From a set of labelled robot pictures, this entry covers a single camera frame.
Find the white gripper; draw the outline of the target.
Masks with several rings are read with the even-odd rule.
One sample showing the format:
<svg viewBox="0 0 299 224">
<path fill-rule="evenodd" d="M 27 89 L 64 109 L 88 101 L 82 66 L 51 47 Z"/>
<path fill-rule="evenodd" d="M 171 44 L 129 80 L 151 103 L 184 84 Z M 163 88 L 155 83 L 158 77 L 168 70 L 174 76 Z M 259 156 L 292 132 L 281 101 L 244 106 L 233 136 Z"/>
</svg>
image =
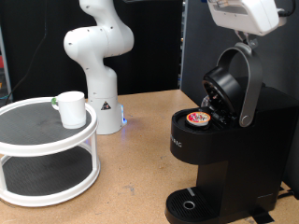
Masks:
<svg viewBox="0 0 299 224">
<path fill-rule="evenodd" d="M 259 46 L 258 40 L 248 34 L 264 36 L 286 23 L 274 0 L 207 0 L 207 5 L 218 26 L 235 30 L 252 49 Z"/>
</svg>

